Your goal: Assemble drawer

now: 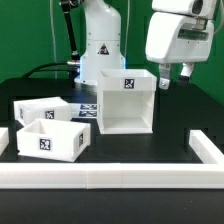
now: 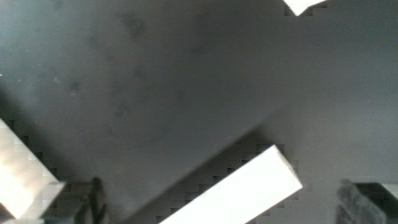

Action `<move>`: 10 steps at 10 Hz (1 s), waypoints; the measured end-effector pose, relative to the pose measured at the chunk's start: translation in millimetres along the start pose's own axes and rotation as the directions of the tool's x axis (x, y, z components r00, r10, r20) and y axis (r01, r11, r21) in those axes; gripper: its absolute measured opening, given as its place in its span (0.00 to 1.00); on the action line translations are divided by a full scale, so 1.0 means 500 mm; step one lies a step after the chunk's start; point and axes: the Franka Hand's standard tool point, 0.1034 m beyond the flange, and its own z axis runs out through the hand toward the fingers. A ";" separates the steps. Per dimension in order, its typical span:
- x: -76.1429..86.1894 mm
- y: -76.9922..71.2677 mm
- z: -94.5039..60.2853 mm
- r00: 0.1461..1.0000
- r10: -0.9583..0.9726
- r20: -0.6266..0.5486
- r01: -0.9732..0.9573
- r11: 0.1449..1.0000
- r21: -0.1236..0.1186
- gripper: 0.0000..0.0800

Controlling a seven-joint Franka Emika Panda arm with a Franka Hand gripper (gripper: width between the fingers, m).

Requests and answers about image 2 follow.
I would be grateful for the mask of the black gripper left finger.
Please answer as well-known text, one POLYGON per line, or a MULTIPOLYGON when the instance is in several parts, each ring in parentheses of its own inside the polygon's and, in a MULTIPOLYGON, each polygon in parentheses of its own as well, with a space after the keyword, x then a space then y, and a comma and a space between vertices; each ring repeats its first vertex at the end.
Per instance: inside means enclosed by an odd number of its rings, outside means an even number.
POLYGON ((101 180, 69 182, 41 215, 44 224, 108 224, 101 180))

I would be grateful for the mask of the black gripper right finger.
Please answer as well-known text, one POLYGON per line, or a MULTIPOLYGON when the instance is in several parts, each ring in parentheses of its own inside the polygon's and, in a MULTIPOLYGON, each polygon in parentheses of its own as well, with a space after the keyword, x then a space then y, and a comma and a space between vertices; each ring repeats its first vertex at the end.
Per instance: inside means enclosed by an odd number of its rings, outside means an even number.
POLYGON ((398 183, 341 181, 336 224, 398 224, 398 183))

